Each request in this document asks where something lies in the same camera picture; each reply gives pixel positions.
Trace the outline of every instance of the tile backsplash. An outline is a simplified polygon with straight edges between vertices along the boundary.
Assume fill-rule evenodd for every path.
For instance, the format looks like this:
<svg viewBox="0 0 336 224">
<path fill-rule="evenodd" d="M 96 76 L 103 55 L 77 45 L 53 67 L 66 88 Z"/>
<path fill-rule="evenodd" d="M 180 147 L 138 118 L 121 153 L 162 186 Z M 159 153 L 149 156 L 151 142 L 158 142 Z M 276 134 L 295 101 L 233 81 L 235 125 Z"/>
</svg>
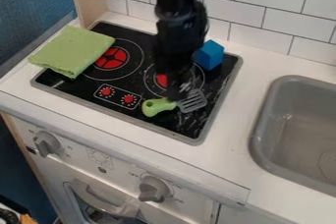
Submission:
<svg viewBox="0 0 336 224">
<path fill-rule="evenodd" d="M 336 65 L 336 0 L 202 0 L 209 34 Z M 108 9 L 148 20 L 156 0 L 106 0 Z"/>
</svg>

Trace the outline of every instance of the sink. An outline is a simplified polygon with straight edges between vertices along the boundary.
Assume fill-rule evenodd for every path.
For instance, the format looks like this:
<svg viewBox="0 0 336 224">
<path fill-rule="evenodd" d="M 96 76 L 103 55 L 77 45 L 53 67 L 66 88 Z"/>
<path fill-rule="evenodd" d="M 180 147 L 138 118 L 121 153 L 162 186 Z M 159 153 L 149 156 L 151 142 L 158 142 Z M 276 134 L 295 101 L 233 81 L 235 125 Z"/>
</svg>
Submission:
<svg viewBox="0 0 336 224">
<path fill-rule="evenodd" d="M 336 196 L 336 85 L 300 76 L 274 81 L 250 153 L 264 170 Z"/>
</svg>

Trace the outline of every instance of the blue cube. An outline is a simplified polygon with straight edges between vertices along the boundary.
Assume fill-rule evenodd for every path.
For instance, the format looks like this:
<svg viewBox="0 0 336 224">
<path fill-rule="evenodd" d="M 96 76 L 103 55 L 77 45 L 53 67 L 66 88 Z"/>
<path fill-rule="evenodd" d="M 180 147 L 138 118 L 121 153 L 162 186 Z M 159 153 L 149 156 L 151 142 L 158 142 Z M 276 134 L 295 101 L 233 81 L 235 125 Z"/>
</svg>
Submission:
<svg viewBox="0 0 336 224">
<path fill-rule="evenodd" d="M 224 49 L 222 45 L 210 39 L 198 51 L 196 62 L 205 70 L 210 71 L 223 62 Z"/>
</svg>

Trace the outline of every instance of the stove knob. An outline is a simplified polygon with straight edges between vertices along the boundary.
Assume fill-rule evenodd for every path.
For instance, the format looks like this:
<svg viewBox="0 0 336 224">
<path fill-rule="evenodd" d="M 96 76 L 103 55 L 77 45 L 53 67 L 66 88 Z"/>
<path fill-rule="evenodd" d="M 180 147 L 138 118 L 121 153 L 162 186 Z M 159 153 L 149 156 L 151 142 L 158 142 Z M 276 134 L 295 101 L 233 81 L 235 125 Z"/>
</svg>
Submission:
<svg viewBox="0 0 336 224">
<path fill-rule="evenodd" d="M 42 157 L 48 154 L 60 154 L 62 150 L 61 143 L 53 135 L 44 131 L 37 133 L 33 141 Z"/>
<path fill-rule="evenodd" d="M 146 176 L 142 179 L 140 201 L 163 202 L 169 196 L 171 196 L 171 191 L 163 181 L 152 176 Z"/>
</svg>

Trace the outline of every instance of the white cabinet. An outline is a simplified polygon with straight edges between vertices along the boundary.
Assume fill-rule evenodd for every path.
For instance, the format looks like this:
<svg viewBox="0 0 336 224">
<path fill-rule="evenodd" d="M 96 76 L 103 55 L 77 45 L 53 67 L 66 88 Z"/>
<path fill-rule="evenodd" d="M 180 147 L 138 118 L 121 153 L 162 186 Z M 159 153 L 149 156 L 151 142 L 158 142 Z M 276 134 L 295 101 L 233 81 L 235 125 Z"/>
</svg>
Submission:
<svg viewBox="0 0 336 224">
<path fill-rule="evenodd" d="M 221 205 L 217 224 L 285 224 L 247 208 L 235 209 Z"/>
</svg>

